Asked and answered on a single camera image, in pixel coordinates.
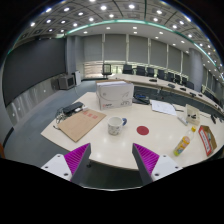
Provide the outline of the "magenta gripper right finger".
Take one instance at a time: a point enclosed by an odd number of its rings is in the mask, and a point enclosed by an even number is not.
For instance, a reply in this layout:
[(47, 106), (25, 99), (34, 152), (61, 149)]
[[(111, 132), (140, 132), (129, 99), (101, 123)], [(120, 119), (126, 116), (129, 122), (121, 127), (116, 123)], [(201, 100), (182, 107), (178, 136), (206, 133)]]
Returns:
[(168, 155), (158, 155), (137, 143), (132, 146), (132, 154), (136, 160), (143, 185), (148, 185), (182, 169)]

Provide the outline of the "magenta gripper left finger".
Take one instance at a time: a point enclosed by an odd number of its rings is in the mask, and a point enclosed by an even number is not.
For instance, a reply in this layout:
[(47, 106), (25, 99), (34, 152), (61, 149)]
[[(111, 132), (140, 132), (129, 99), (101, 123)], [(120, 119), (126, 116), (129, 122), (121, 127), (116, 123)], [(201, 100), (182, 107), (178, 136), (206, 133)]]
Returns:
[(89, 163), (91, 144), (80, 146), (66, 155), (56, 154), (42, 169), (79, 185)]

